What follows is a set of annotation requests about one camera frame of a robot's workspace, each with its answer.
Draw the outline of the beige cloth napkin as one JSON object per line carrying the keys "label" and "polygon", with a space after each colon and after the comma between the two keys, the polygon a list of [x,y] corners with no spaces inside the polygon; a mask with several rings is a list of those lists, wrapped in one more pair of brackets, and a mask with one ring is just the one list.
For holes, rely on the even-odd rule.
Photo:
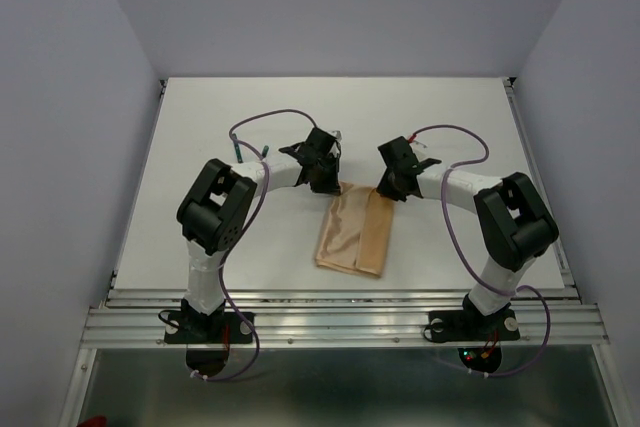
{"label": "beige cloth napkin", "polygon": [[348,182],[340,187],[324,218],[315,264],[379,279],[386,266],[395,202],[373,187]]}

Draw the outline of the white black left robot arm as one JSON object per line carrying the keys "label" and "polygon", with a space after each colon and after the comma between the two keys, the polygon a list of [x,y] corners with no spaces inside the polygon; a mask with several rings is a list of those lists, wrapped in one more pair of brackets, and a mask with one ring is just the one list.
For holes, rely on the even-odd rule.
{"label": "white black left robot arm", "polygon": [[212,159],[204,165],[176,214],[189,255],[181,312],[199,340],[213,340],[222,331],[221,269],[255,218],[249,213],[252,203],[263,204],[267,193],[301,185],[316,194],[339,195],[340,157],[341,134],[314,127],[306,140],[255,162]]}

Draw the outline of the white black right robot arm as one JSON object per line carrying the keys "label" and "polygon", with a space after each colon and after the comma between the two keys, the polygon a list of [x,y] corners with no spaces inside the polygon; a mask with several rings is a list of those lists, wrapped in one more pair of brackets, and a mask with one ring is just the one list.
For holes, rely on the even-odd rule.
{"label": "white black right robot arm", "polygon": [[[559,229],[530,177],[515,172],[506,177],[480,175],[465,170],[481,164],[489,150],[476,159],[445,165],[427,157],[413,142],[397,137],[378,147],[385,171],[377,192],[393,201],[413,196],[438,200],[456,253],[475,285],[465,297],[460,313],[463,331],[482,337],[496,325],[496,315],[516,294],[529,267],[559,237]],[[476,273],[455,236],[448,207],[474,214],[479,222],[487,260]]]}

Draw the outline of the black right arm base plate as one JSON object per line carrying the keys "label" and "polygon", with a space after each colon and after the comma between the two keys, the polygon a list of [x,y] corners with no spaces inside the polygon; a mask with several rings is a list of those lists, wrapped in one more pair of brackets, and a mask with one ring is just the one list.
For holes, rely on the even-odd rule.
{"label": "black right arm base plate", "polygon": [[509,308],[490,316],[460,309],[430,311],[427,317],[422,336],[432,343],[472,343],[494,338],[517,341],[521,338],[515,313]]}

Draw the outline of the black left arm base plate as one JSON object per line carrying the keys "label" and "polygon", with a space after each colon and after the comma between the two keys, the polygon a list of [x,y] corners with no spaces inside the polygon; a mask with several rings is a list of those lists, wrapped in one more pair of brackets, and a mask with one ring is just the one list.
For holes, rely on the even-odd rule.
{"label": "black left arm base plate", "polygon": [[164,342],[169,345],[249,345],[253,335],[249,326],[234,312],[215,312],[198,320],[179,310],[161,310],[158,319],[164,324]]}

